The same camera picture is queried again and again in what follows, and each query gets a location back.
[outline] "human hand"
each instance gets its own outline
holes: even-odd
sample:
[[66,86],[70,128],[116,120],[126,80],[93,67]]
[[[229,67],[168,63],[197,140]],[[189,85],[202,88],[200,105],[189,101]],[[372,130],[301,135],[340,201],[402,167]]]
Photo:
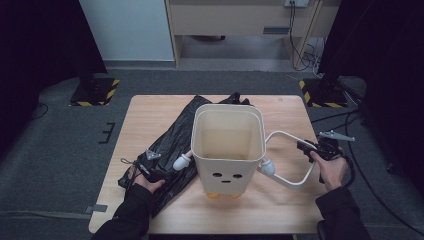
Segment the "human hand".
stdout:
[[135,167],[131,167],[129,172],[128,172],[128,177],[130,179],[131,179],[131,176],[133,174],[134,169],[136,169],[136,172],[135,172],[136,175],[135,176],[137,176],[137,177],[134,179],[134,182],[133,182],[132,185],[138,184],[138,185],[146,188],[147,190],[149,190],[153,194],[158,188],[162,187],[162,185],[165,183],[165,180],[163,180],[163,179],[159,180],[157,182],[154,182],[154,183],[149,182],[144,177],[144,175],[141,174],[140,170],[138,170]]
[[327,191],[342,186],[342,180],[348,167],[346,159],[339,157],[335,160],[325,161],[314,151],[311,151],[311,157],[319,165]]

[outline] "gray carpet floor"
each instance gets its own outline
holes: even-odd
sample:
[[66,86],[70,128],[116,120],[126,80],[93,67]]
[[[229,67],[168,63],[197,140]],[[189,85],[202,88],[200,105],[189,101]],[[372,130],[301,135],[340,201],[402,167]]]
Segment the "gray carpet floor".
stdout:
[[[131,97],[140,94],[302,95],[302,72],[111,70],[120,80],[107,106],[71,107],[78,79],[45,89],[40,105],[0,165],[0,239],[89,239],[87,206],[96,203]],[[307,108],[311,121],[356,109]],[[424,201],[405,176],[386,172],[387,161],[361,116],[348,125],[358,165],[373,191],[397,215],[424,231]],[[100,144],[115,123],[109,143]],[[345,117],[313,123],[316,133],[345,134]],[[357,171],[350,187],[373,239],[423,239],[382,207]],[[33,215],[23,214],[29,211]],[[298,235],[298,239],[318,239]]]

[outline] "black curtain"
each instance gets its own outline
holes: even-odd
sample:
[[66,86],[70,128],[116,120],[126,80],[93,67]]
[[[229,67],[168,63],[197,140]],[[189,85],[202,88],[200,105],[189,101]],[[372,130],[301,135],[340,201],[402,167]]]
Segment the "black curtain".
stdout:
[[423,13],[421,0],[342,1],[319,71],[337,68],[340,75],[365,80],[361,109],[367,126],[395,170],[424,195]]
[[107,73],[78,0],[0,0],[0,156],[42,89]]

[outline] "white plastic bucket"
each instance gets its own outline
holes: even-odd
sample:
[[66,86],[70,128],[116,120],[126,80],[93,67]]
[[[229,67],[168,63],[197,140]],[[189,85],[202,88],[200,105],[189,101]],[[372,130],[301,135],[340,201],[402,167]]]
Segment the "white plastic bucket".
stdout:
[[247,105],[201,106],[191,150],[206,193],[243,194],[266,151],[261,112]]

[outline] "yellow black hazard tape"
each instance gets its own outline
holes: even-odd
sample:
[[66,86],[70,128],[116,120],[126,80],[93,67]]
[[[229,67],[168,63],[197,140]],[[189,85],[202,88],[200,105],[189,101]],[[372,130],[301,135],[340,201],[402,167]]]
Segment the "yellow black hazard tape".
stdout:
[[87,99],[87,97],[73,97],[71,99],[69,106],[82,106],[82,107],[88,107],[88,106],[104,106],[108,105],[110,101],[112,100],[113,95],[115,94],[115,90],[118,87],[119,80],[117,79],[101,79],[99,81],[99,84],[101,85],[100,88],[103,88],[104,96],[101,97],[98,101],[91,101]]
[[299,86],[302,89],[302,93],[305,98],[306,105],[308,107],[332,107],[332,108],[348,107],[347,103],[317,102],[311,97],[311,93],[306,87],[306,84],[304,81],[299,81]]

